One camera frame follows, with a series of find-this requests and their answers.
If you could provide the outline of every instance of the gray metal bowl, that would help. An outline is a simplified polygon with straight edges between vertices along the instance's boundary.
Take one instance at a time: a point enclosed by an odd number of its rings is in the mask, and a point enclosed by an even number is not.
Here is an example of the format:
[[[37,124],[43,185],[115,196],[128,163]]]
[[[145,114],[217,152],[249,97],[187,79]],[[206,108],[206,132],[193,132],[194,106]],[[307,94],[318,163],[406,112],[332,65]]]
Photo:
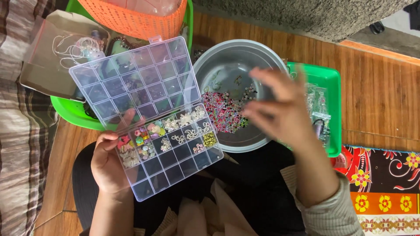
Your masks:
[[[271,89],[248,76],[256,66],[286,70],[283,61],[269,47],[252,40],[234,39],[207,50],[194,64],[194,72],[201,94],[228,91],[230,98],[241,99],[245,88],[254,84],[257,100],[272,100]],[[238,76],[242,77],[240,85],[235,83]],[[271,140],[252,124],[234,134],[218,132],[217,138],[226,152],[249,152]]]

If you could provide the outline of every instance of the gray carpet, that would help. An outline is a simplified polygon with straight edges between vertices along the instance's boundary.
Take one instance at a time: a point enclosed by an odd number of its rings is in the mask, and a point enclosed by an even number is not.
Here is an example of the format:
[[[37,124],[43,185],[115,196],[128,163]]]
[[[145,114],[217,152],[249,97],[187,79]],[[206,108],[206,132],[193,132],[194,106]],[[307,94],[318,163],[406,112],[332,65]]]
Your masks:
[[[194,10],[339,42],[416,0],[192,0]]]

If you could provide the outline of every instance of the plaid blanket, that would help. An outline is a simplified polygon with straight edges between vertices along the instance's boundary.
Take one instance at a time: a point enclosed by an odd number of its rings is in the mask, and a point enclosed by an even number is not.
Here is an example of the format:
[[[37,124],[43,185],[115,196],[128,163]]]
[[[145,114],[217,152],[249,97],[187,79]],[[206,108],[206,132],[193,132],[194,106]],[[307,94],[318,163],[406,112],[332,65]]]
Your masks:
[[[50,97],[17,81],[37,16],[54,0],[0,3],[0,236],[30,235],[41,210],[58,116]]]

